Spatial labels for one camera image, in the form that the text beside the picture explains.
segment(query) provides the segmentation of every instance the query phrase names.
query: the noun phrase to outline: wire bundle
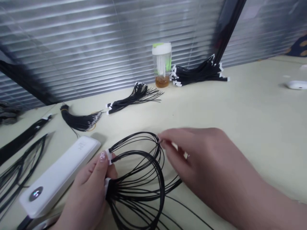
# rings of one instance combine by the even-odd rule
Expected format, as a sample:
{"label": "wire bundle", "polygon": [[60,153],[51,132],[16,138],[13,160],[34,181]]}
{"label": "wire bundle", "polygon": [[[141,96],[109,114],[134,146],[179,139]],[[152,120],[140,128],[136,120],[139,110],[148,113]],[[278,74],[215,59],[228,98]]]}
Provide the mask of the wire bundle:
{"label": "wire bundle", "polygon": [[[151,141],[155,147],[150,152],[141,150],[129,150],[117,155],[111,160],[112,163],[129,156],[142,156],[143,159],[127,174],[115,180],[110,180],[106,194],[106,200],[110,205],[112,215],[119,230],[153,230],[169,229],[166,224],[160,220],[163,215],[179,229],[182,229],[172,218],[162,212],[165,197],[168,197],[180,205],[187,208],[198,219],[212,229],[205,221],[197,216],[188,207],[167,196],[173,189],[179,186],[182,181],[176,176],[171,182],[165,184],[162,169],[164,166],[164,152],[159,144],[157,135],[149,132],[139,132],[132,134],[117,142],[109,152],[115,152],[120,148],[137,141]],[[131,210],[133,217],[127,217],[119,208],[123,206]],[[142,226],[136,223],[136,220],[143,222]]]}
{"label": "wire bundle", "polygon": [[148,101],[160,102],[161,100],[157,98],[163,93],[158,89],[148,88],[145,83],[136,82],[129,97],[106,105],[106,108],[110,109],[107,114],[118,112],[132,104],[142,104]]}
{"label": "wire bundle", "polygon": [[52,115],[47,118],[39,119],[33,125],[31,125],[26,131],[6,144],[0,149],[0,166],[6,162],[10,157],[17,153],[22,147],[24,147],[35,134],[51,119]]}
{"label": "wire bundle", "polygon": [[46,135],[32,144],[15,163],[0,175],[0,221],[18,197],[39,164]]}
{"label": "wire bundle", "polygon": [[64,121],[68,124],[69,127],[82,132],[90,131],[90,129],[97,123],[97,121],[104,113],[101,110],[90,115],[77,116],[70,114],[68,108],[69,106],[66,104],[63,104],[60,108]]}
{"label": "wire bundle", "polygon": [[213,64],[215,55],[213,54],[198,67],[194,69],[186,69],[184,67],[174,65],[170,77],[173,84],[181,87],[202,81],[229,81],[230,78],[222,76],[222,64]]}

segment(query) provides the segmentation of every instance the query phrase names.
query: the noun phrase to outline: brown liquid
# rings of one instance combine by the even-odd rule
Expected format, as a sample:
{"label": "brown liquid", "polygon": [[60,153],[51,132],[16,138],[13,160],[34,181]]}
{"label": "brown liquid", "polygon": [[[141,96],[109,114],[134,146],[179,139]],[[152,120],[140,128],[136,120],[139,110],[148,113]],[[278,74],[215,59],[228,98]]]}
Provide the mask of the brown liquid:
{"label": "brown liquid", "polygon": [[158,88],[164,88],[169,85],[169,75],[166,75],[165,77],[157,76],[155,80],[156,80],[156,86]]}

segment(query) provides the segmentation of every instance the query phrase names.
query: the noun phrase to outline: left hand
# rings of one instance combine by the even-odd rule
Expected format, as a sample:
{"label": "left hand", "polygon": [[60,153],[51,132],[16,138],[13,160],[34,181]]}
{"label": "left hand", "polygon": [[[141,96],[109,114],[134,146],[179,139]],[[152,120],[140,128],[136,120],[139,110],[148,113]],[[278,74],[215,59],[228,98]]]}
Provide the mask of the left hand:
{"label": "left hand", "polygon": [[52,229],[94,229],[105,210],[105,178],[117,178],[114,165],[108,165],[105,151],[96,155],[77,174],[63,212]]}

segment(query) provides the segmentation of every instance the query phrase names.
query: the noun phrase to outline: blue fabric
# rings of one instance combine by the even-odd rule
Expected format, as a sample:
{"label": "blue fabric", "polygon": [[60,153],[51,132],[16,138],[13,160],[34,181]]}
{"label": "blue fabric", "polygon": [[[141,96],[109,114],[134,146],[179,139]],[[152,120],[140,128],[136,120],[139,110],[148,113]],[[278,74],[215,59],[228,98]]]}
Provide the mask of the blue fabric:
{"label": "blue fabric", "polygon": [[286,55],[295,57],[307,57],[307,34],[300,37],[287,51]]}

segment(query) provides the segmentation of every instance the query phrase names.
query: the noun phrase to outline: right hand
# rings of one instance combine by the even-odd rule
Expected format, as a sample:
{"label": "right hand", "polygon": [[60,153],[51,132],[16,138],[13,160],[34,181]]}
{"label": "right hand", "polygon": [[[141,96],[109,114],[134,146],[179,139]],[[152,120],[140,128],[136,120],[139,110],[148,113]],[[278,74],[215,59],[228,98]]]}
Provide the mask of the right hand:
{"label": "right hand", "polygon": [[281,230],[302,226],[304,215],[297,203],[267,184],[222,130],[169,129],[158,137],[182,181],[237,228]]}

